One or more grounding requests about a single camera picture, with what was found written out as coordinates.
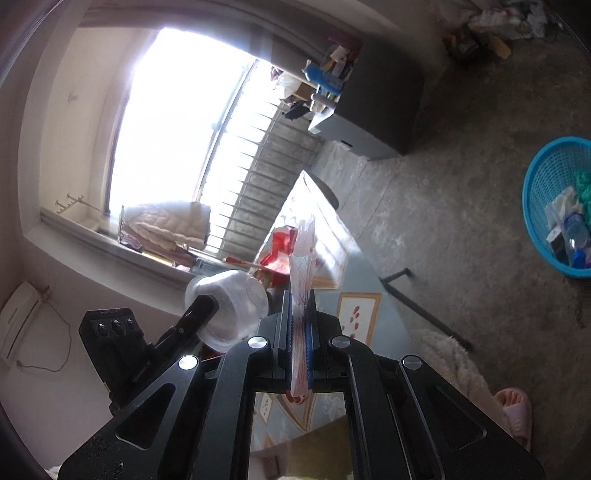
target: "table surface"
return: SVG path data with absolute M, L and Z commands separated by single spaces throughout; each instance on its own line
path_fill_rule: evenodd
M 339 216 L 318 186 L 306 173 L 297 179 L 272 229 L 298 226 L 315 218 L 317 257 L 314 292 L 317 309 L 341 319 L 343 333 L 358 332 L 360 341 L 369 341 L 374 353 L 400 359 L 417 348 L 398 313 L 395 300 L 384 290 L 379 277 L 359 249 Z M 268 249 L 269 233 L 257 255 Z M 361 306 L 355 317 L 355 305 Z M 257 394 L 252 450 L 293 439 L 345 413 L 342 394 L 290 395 Z

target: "silver screw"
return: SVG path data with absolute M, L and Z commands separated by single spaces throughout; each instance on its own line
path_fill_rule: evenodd
M 191 370 L 197 366 L 199 360 L 193 355 L 185 355 L 178 361 L 178 366 L 183 370 Z
M 334 337 L 330 343 L 332 343 L 333 346 L 337 348 L 347 348 L 349 345 L 351 345 L 351 340 L 349 340 L 349 337 L 346 337 L 345 335 L 339 335 Z
M 418 370 L 423 366 L 422 360 L 415 355 L 407 355 L 402 359 L 402 364 L 410 370 Z
M 248 339 L 248 345 L 251 348 L 263 348 L 267 345 L 267 339 L 264 337 L 252 337 Z

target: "plastic bottle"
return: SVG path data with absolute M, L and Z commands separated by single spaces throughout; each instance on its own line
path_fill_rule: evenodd
M 585 268 L 591 248 L 591 238 L 581 214 L 573 213 L 564 221 L 563 235 L 570 266 Z
M 343 91 L 343 81 L 331 73 L 325 72 L 318 65 L 311 63 L 303 70 L 303 72 L 304 75 L 306 75 L 306 79 L 320 85 L 330 93 L 340 95 Z

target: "air conditioner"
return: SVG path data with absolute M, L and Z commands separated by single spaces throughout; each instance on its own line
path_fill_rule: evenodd
M 8 365 L 16 360 L 22 339 L 40 307 L 39 292 L 23 282 L 0 312 L 0 358 Z

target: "metal window bars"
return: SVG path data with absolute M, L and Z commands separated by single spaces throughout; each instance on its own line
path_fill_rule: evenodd
M 196 199 L 212 208 L 205 253 L 253 261 L 297 177 L 323 141 L 308 122 L 286 120 L 257 60 L 238 89 L 210 150 Z

